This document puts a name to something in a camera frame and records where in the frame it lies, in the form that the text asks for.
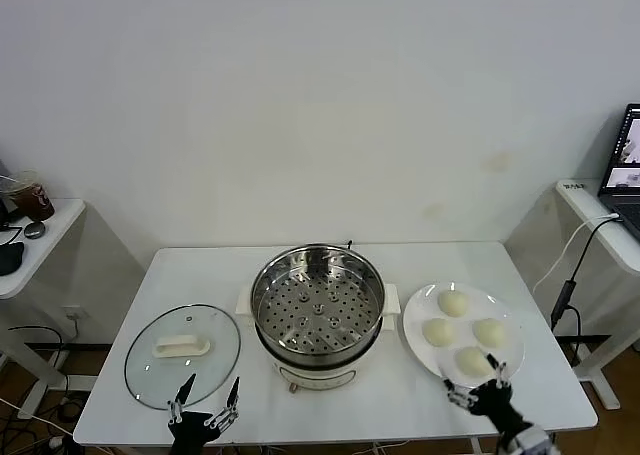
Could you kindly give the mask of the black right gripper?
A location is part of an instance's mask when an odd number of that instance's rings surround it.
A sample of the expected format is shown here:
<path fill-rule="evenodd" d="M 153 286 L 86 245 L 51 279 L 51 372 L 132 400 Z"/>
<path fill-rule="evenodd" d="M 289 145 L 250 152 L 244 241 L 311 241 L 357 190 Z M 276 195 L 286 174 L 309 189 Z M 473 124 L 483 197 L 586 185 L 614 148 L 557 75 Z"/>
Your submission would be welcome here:
<path fill-rule="evenodd" d="M 486 382 L 468 393 L 449 378 L 443 378 L 447 398 L 452 404 L 469 409 L 472 415 L 487 417 L 499 433 L 520 433 L 529 428 L 530 423 L 511 405 L 513 391 L 506 363 L 499 362 L 492 354 L 487 354 L 486 359 L 494 369 L 496 382 Z"/>

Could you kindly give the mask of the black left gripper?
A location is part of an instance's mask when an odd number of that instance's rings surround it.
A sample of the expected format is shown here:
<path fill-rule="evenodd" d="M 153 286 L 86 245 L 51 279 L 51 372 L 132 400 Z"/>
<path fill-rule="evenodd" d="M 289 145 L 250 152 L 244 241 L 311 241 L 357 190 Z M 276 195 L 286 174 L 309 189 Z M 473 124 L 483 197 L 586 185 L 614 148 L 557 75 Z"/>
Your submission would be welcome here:
<path fill-rule="evenodd" d="M 235 378 L 226 406 L 217 415 L 211 417 L 211 414 L 203 412 L 183 412 L 195 379 L 196 374 L 193 373 L 178 389 L 174 399 L 167 402 L 170 414 L 168 428 L 174 438 L 170 455 L 201 455 L 207 443 L 221 436 L 220 429 L 228 429 L 239 416 L 240 377 Z"/>

